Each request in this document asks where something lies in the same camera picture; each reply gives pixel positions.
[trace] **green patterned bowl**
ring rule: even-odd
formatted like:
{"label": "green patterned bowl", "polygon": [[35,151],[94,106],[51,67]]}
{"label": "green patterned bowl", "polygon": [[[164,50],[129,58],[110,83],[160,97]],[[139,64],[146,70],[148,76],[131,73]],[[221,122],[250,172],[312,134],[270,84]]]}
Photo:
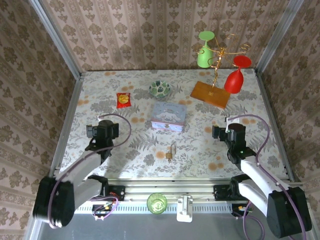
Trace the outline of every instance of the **green patterned bowl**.
{"label": "green patterned bowl", "polygon": [[156,98],[163,98],[170,93],[170,86],[165,81],[154,81],[149,86],[149,92]]}

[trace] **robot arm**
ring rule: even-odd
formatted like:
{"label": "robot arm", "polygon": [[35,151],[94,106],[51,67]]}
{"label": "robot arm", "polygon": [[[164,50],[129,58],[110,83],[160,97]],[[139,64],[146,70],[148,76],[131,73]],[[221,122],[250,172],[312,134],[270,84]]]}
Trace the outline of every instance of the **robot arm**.
{"label": "robot arm", "polygon": [[256,162],[256,153],[246,146],[246,127],[239,123],[228,124],[228,119],[226,122],[227,128],[212,127],[212,137],[225,142],[228,159],[245,173],[231,178],[228,200],[245,197],[251,201],[265,215],[272,233],[282,238],[302,232],[284,189],[297,207],[305,230],[311,230],[312,222],[303,190],[290,187],[267,169],[262,170],[260,163]]}
{"label": "robot arm", "polygon": [[[46,176],[40,181],[32,213],[34,218],[61,228],[71,221],[80,205],[95,196],[109,195],[107,178],[91,175],[86,181],[84,179],[111,156],[113,139],[119,136],[119,124],[102,120],[98,126],[87,125],[86,131],[87,136],[92,139],[80,158],[56,177]],[[53,193],[57,182],[60,183]],[[49,199],[52,194],[54,196],[50,211],[51,220],[49,220]]]}

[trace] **gray floor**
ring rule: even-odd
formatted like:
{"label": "gray floor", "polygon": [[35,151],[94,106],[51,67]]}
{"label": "gray floor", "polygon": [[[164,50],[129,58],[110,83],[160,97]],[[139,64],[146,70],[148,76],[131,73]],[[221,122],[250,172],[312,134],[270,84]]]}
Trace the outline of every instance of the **gray floor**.
{"label": "gray floor", "polygon": [[[258,217],[265,228],[265,240],[275,240],[266,219]],[[228,218],[226,214],[194,214],[192,223],[176,220],[175,214],[114,214],[104,221],[95,221],[89,215],[74,215],[71,223],[61,229],[41,228],[38,240],[245,240],[242,220]],[[257,223],[247,220],[251,240],[261,239]]]}

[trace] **blue tin box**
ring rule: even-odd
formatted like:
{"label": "blue tin box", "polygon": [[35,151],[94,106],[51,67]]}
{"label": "blue tin box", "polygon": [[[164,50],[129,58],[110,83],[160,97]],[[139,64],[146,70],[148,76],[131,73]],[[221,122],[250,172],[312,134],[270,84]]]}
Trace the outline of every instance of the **blue tin box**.
{"label": "blue tin box", "polygon": [[158,101],[151,116],[152,127],[182,132],[185,126],[187,107],[185,105]]}

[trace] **floral tablecloth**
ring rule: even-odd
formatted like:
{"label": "floral tablecloth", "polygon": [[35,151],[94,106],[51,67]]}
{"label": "floral tablecloth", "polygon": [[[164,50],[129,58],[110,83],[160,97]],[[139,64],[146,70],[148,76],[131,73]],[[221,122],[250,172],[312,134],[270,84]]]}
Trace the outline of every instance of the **floral tablecloth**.
{"label": "floral tablecloth", "polygon": [[[231,69],[220,69],[217,87],[223,88]],[[227,158],[224,142],[212,138],[212,125],[225,127],[229,115],[256,114],[269,122],[257,78],[253,69],[242,70],[244,84],[238,94],[232,94],[227,107],[221,109],[190,97],[197,81],[211,84],[213,70],[141,70],[87,72],[73,118],[73,123],[62,161],[61,170],[82,154],[90,139],[86,125],[97,125],[97,116],[117,113],[132,125],[132,135],[127,143],[114,148],[109,157],[92,173],[108,178],[139,177],[198,177],[229,178],[240,174]],[[149,92],[151,82],[163,80],[171,85],[171,92],[160,101],[186,105],[186,122],[183,132],[152,129],[150,117],[157,101]],[[131,93],[131,107],[117,109],[116,93]],[[120,136],[113,142],[121,143],[129,127],[120,118],[109,117],[119,123]],[[267,132],[262,122],[245,117],[246,142],[257,151]],[[166,153],[176,144],[176,154],[169,164]],[[274,134],[260,156],[261,162],[274,174],[286,177]]]}

